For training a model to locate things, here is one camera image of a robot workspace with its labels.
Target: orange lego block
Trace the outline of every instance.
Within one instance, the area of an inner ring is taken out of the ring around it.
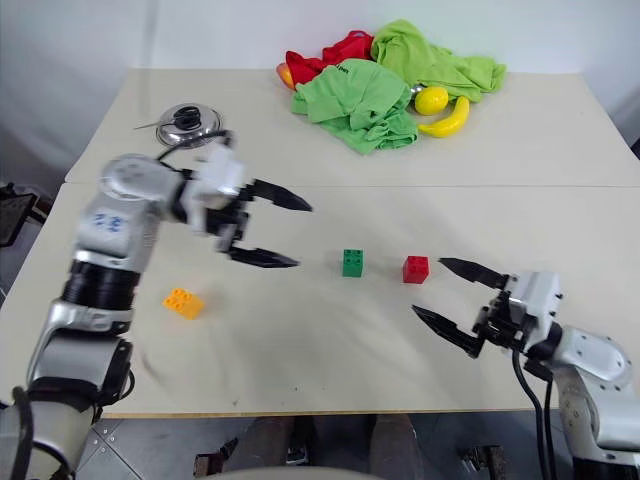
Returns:
[[[204,302],[197,295],[182,288],[174,288],[162,304],[189,320],[195,319],[204,307]]]

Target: table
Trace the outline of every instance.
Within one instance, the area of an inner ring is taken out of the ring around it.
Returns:
[[[11,386],[24,382],[48,304],[66,278],[78,216],[95,191],[90,184],[62,187],[0,311],[4,400]],[[184,225],[162,225],[128,334],[136,389],[107,414],[530,408],[499,349],[489,345],[472,360],[410,309],[434,309],[468,329],[494,292],[437,263],[424,285],[405,285],[407,255],[458,256],[503,272],[558,271],[566,294],[558,320],[610,335],[640,364],[640,188],[295,191],[315,211],[255,203],[245,243],[297,258],[297,268],[260,270],[231,262],[212,251],[212,239],[195,237]],[[364,249],[363,278],[340,276],[343,248]],[[207,307],[198,319],[183,320],[161,306],[174,287],[203,297]],[[533,383],[541,394],[542,385]]]
[[[249,175],[285,186],[640,186],[637,158],[579,75],[509,74],[459,134],[367,156],[292,114],[290,97],[273,70],[131,70],[66,181],[94,183],[126,152],[159,153],[153,128],[133,128],[196,101],[235,132]]]

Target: white wall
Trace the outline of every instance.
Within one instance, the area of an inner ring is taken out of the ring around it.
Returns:
[[[640,0],[0,2],[0,124],[60,172],[129,66],[272,68],[287,49],[315,55],[350,29],[374,33],[400,17],[512,71],[583,72],[627,142],[640,136]]]

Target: green cloth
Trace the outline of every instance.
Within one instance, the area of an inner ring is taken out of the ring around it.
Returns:
[[[418,138],[405,110],[411,93],[404,81],[375,62],[348,59],[296,85],[291,111],[308,116],[360,153],[400,148]]]
[[[507,71],[489,57],[456,57],[451,50],[429,44],[406,20],[382,28],[371,45],[371,57],[409,85],[441,86],[451,100],[464,96],[479,102],[482,93],[502,87]]]

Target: robotic arm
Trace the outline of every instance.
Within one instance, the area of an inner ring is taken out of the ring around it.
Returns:
[[[20,442],[9,449],[16,457],[13,470],[2,448],[7,445],[0,445],[1,478],[24,479],[29,463],[29,478],[49,478],[58,464],[58,474],[73,472],[102,407],[128,394],[127,378],[128,390],[133,388],[132,345],[120,335],[131,326],[135,288],[160,222],[188,223],[198,234],[217,236],[217,250],[235,261],[264,268],[297,265],[268,250],[235,245],[249,220],[246,204],[255,197],[292,210],[311,207],[261,180],[240,188],[243,166],[225,143],[216,145],[198,172],[178,171],[143,155],[116,158],[105,168],[100,191],[80,222],[69,278],[31,359],[26,395],[14,390],[16,404],[0,415],[0,441],[21,427]],[[43,470],[34,471],[37,452],[55,459],[54,470],[45,461]]]
[[[522,353],[528,359],[527,371],[545,381],[555,380],[574,457],[574,478],[638,479],[640,400],[633,390],[631,361],[611,338],[555,322],[563,298],[558,274],[502,275],[456,258],[440,262],[456,275],[500,292],[480,310],[473,327],[476,336],[461,332],[435,312],[413,306],[420,319],[472,358],[489,341],[514,352],[516,371]],[[546,478],[546,466],[541,469]]]

